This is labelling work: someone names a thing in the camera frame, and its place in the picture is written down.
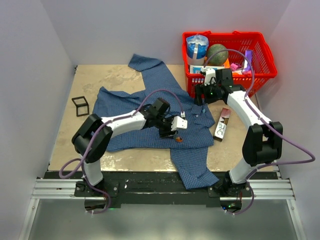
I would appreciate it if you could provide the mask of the blue plaid shirt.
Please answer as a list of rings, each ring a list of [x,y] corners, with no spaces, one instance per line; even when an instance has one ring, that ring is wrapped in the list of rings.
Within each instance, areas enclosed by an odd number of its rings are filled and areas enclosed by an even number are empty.
[[[217,183],[219,179],[207,167],[208,148],[214,144],[210,127],[215,124],[208,106],[196,105],[163,61],[134,54],[128,66],[142,74],[145,89],[129,94],[101,87],[92,112],[101,118],[115,118],[143,105],[140,113],[146,116],[146,126],[113,137],[107,151],[169,149],[186,189]],[[187,120],[187,128],[177,133],[182,141],[177,142],[174,137],[163,138],[162,134],[171,130],[174,116],[180,116],[182,111]]]

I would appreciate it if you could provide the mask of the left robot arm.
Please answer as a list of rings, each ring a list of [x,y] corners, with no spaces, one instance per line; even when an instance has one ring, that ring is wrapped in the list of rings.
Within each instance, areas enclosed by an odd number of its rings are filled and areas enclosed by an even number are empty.
[[[161,138],[172,138],[179,128],[186,128],[185,119],[179,115],[167,116],[170,104],[157,98],[153,104],[143,105],[127,114],[98,117],[91,114],[71,139],[75,151],[84,157],[82,170],[86,176],[86,191],[99,196],[105,186],[100,159],[110,140],[118,135],[155,127]]]

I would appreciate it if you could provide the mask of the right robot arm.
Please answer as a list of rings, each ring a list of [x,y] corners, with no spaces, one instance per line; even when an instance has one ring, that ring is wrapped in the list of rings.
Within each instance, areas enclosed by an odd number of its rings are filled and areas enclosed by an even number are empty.
[[[283,140],[273,133],[283,133],[280,122],[273,122],[252,103],[245,88],[234,84],[229,68],[212,69],[202,67],[204,82],[195,86],[194,103],[198,106],[222,100],[239,116],[247,129],[242,146],[242,159],[229,170],[217,188],[221,195],[235,196],[246,187],[248,175],[260,166],[266,166],[282,155]]]

